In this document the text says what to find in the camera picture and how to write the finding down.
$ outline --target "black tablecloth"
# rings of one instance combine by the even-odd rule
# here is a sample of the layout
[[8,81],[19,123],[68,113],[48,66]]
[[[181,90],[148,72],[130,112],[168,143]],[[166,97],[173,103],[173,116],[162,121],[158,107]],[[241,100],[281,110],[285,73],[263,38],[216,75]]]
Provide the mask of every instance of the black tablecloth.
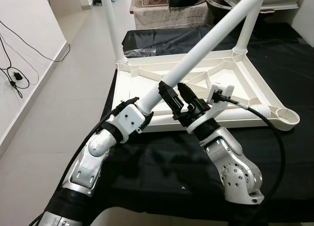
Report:
[[[152,48],[156,56],[187,53],[211,27],[129,31],[124,50]],[[216,50],[231,49],[240,28]],[[281,132],[287,147],[284,179],[267,204],[270,222],[313,222],[313,48],[288,24],[260,24],[248,57],[281,102],[296,111],[300,123]],[[115,78],[104,113],[111,110]],[[278,144],[267,127],[230,132],[245,155],[262,171],[262,193],[274,183],[280,164]],[[93,197],[90,221],[104,209],[120,206],[192,219],[229,221],[235,205],[224,200],[217,170],[198,140],[184,131],[146,133],[118,145],[106,159]]]

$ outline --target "white plastic frame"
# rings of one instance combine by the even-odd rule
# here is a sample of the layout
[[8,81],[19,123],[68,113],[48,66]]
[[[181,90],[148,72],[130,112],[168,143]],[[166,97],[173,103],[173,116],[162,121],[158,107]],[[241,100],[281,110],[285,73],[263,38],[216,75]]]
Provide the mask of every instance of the white plastic frame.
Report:
[[[146,114],[151,110],[155,113],[145,132],[182,130],[184,128],[172,119],[166,104],[160,103],[158,82],[161,79],[173,87],[183,81],[204,99],[207,98],[212,83],[230,83],[235,86],[235,100],[247,105],[269,106],[270,120],[274,125],[281,130],[291,129],[299,122],[299,116],[283,106],[246,56],[246,46],[261,4],[262,0],[240,1],[188,54],[134,58],[121,62],[122,48],[114,46],[118,76],[113,107],[121,100],[138,96],[138,108]],[[111,3],[103,6],[106,12],[110,12],[108,8],[112,8]],[[210,52],[247,13],[249,15],[235,48]],[[113,15],[109,18],[110,22],[114,22]],[[109,32],[113,38],[112,43],[117,44],[116,31],[111,29]],[[255,116],[233,106],[219,115],[217,121],[229,128],[264,125]]]

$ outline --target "white baseboard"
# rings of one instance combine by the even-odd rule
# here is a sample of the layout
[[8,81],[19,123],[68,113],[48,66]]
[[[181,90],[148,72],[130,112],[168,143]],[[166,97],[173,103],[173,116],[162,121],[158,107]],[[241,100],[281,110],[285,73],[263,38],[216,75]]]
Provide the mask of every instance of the white baseboard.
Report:
[[[59,53],[54,60],[61,60],[68,50],[69,46],[68,42],[66,41],[59,50]],[[21,108],[20,113],[17,115],[16,119],[11,123],[10,127],[8,127],[6,134],[4,134],[4,136],[0,139],[0,160],[4,153],[6,152],[6,150],[8,149],[16,132],[18,131],[19,127],[21,126],[22,122],[24,121],[25,117],[27,116],[28,112],[30,111],[31,107],[33,106],[34,102],[36,101],[43,87],[46,85],[48,79],[50,78],[51,74],[53,73],[57,65],[58,62],[51,63],[50,67],[46,70],[43,78],[30,95],[28,101],[26,102],[24,107]]]

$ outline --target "tile floor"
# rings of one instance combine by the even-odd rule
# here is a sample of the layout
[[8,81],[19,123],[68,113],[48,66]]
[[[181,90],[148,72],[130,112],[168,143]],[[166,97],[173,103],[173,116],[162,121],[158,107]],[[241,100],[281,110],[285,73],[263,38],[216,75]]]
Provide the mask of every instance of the tile floor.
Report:
[[[113,4],[123,39],[135,29],[131,0]],[[74,36],[71,52],[55,69],[0,161],[0,226],[28,225],[46,206],[74,150],[99,120],[114,74],[114,55],[101,7]],[[225,226],[225,222],[108,209],[93,226]]]

